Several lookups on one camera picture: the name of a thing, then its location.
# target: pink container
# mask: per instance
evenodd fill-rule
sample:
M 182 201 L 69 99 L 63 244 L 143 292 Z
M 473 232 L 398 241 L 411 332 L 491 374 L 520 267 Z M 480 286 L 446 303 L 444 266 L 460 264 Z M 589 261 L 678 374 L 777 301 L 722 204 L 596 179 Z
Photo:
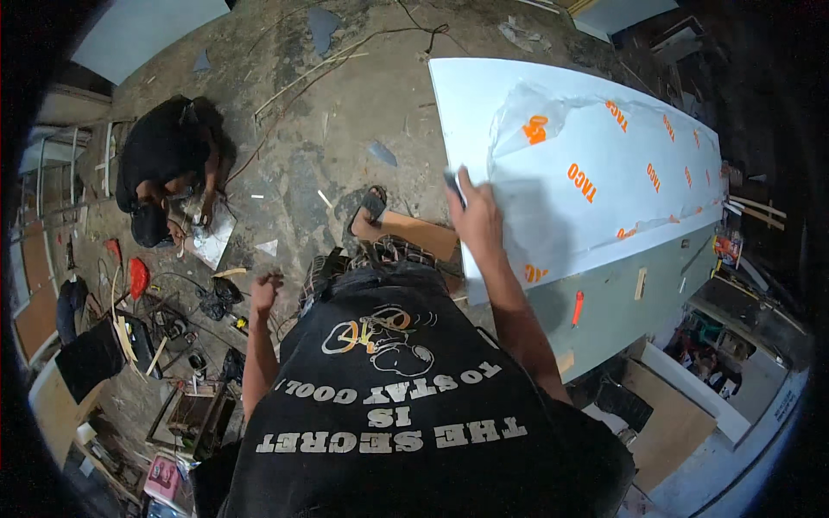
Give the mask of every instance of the pink container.
M 144 492 L 173 509 L 177 509 L 178 506 L 174 501 L 181 482 L 182 478 L 178 474 L 176 462 L 170 458 L 156 455 L 147 474 L 147 481 L 144 483 Z

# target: man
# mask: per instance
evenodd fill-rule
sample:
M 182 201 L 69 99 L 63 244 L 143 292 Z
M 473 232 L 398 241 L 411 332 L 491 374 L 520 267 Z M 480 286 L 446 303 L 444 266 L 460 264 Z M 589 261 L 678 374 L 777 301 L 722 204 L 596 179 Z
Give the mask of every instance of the man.
M 455 306 L 431 254 L 380 236 L 361 208 L 351 229 L 376 242 L 344 274 L 336 258 L 309 270 L 279 361 L 266 322 L 281 278 L 251 286 L 248 424 L 220 516 L 614 516 L 631 455 L 571 406 L 492 188 L 459 176 L 468 205 L 447 189 L 449 213 L 500 346 Z
M 203 98 L 176 95 L 144 115 L 121 153 L 115 199 L 132 216 L 135 241 L 147 248 L 178 246 L 184 230 L 169 218 L 170 201 L 204 185 L 201 223 L 209 225 L 219 181 L 219 148 L 205 122 L 212 107 Z

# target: workbench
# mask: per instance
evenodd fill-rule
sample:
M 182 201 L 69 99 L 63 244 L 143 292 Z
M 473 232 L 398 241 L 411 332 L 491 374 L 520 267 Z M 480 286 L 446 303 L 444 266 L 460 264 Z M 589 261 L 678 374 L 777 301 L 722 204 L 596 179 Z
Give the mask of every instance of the workbench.
M 711 246 L 715 227 L 705 226 L 625 259 L 527 291 L 560 363 L 562 381 L 574 380 L 640 336 L 659 331 L 676 315 L 716 266 Z M 683 240 L 688 240 L 687 248 L 682 248 Z M 634 300 L 641 268 L 647 268 L 643 296 Z M 682 279 L 685 287 L 680 293 Z M 579 325 L 573 328 L 579 290 L 584 293 L 584 302 Z

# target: orange utility knife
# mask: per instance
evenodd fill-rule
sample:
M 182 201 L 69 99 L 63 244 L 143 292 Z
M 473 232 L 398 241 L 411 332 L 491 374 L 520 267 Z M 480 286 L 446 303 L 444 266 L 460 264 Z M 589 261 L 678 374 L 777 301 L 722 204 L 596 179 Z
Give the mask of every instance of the orange utility knife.
M 575 294 L 575 310 L 573 311 L 573 327 L 579 325 L 579 317 L 581 316 L 581 303 L 584 302 L 584 293 L 579 290 Z

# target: foot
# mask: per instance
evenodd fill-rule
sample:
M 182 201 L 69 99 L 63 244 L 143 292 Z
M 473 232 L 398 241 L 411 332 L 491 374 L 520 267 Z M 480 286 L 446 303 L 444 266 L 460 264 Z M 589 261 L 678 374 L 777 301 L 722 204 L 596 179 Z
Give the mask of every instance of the foot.
M 377 194 L 378 196 L 380 195 L 380 192 L 374 187 L 369 192 Z M 375 226 L 376 223 L 373 225 L 370 221 L 371 213 L 365 207 L 360 207 L 360 210 L 357 211 L 357 215 L 354 218 L 354 222 L 351 223 L 351 232 L 360 240 L 377 241 L 383 233 L 379 226 Z

